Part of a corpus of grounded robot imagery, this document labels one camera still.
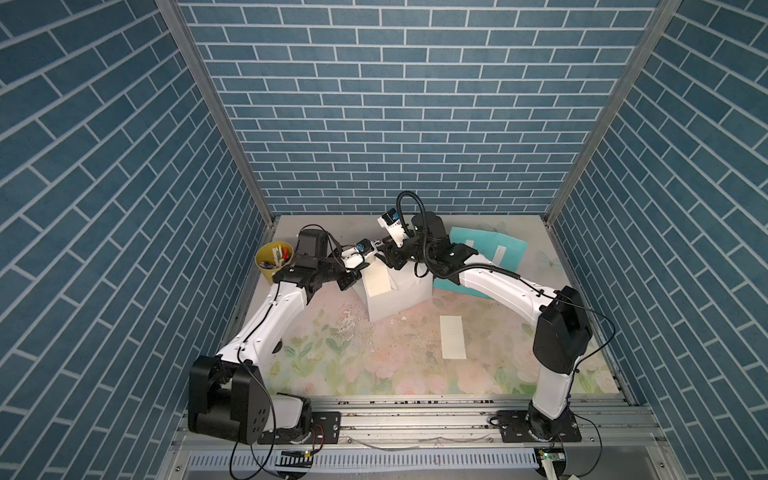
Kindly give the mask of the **teal paper bag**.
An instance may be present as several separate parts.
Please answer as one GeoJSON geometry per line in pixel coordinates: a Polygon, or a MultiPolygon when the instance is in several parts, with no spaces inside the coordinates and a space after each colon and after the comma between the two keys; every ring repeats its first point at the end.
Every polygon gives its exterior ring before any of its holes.
{"type": "Polygon", "coordinates": [[[492,263],[515,272],[528,247],[528,243],[504,232],[452,227],[449,232],[453,243],[464,243],[477,250],[492,263]]]}

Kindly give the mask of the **aluminium frame rail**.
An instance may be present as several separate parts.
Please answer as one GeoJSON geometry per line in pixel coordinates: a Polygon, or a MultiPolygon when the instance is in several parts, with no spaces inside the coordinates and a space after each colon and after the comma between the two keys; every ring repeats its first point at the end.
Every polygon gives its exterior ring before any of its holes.
{"type": "Polygon", "coordinates": [[[582,441],[504,443],[489,418],[524,410],[506,398],[330,398],[339,442],[235,446],[180,428],[163,479],[680,479],[683,470],[646,407],[617,399],[573,404],[582,441]]]}

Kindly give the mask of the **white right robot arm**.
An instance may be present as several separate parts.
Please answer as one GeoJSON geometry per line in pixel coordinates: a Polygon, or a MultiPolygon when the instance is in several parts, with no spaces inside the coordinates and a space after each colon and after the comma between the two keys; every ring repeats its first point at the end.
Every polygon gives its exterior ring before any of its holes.
{"type": "Polygon", "coordinates": [[[467,243],[452,240],[442,219],[432,212],[416,215],[406,227],[392,208],[378,218],[378,224],[387,232],[379,244],[379,257],[388,267],[400,270],[412,262],[417,272],[475,290],[532,324],[539,375],[530,416],[549,421],[563,417],[577,364],[592,338],[579,292],[568,286],[539,285],[504,268],[487,257],[487,250],[476,248],[479,234],[470,234],[467,243]]]}

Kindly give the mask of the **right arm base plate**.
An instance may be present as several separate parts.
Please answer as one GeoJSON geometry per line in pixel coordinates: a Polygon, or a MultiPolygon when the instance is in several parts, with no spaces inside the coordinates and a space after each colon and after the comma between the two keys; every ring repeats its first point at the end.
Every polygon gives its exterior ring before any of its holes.
{"type": "Polygon", "coordinates": [[[536,411],[500,410],[489,418],[504,443],[578,443],[582,435],[570,409],[555,420],[536,411]]]}

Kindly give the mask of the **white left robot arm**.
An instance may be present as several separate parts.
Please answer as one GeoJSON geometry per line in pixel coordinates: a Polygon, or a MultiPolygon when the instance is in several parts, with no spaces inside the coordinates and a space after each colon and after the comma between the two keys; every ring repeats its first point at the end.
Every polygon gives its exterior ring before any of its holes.
{"type": "Polygon", "coordinates": [[[264,377],[283,336],[326,283],[342,290],[367,267],[370,241],[343,246],[318,225],[300,231],[290,261],[273,276],[265,301],[240,332],[213,356],[200,356],[189,375],[191,432],[252,445],[260,438],[306,440],[312,428],[310,400],[271,395],[264,377]]]}

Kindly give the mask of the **white lined receipt paper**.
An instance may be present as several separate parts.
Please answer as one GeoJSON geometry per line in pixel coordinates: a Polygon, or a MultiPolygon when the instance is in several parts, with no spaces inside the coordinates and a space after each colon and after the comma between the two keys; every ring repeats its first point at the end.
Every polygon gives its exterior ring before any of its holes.
{"type": "Polygon", "coordinates": [[[392,290],[389,268],[377,257],[368,261],[368,266],[362,270],[362,280],[366,296],[373,298],[392,290]]]}

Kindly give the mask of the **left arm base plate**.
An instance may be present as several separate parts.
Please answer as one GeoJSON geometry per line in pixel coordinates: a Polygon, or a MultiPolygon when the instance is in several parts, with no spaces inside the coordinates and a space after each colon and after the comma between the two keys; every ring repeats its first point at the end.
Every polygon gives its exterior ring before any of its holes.
{"type": "Polygon", "coordinates": [[[264,431],[257,440],[259,445],[315,445],[337,444],[339,442],[342,415],[339,411],[313,412],[299,420],[292,429],[279,428],[277,433],[264,431]]]}

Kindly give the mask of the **yellow pen cup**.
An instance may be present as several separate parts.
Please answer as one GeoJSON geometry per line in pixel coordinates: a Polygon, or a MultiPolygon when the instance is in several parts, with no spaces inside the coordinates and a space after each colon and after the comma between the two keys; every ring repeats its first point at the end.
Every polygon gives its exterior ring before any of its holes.
{"type": "Polygon", "coordinates": [[[274,275],[292,261],[293,253],[293,247],[285,241],[267,243],[257,251],[255,264],[269,285],[274,283],[274,275]]]}

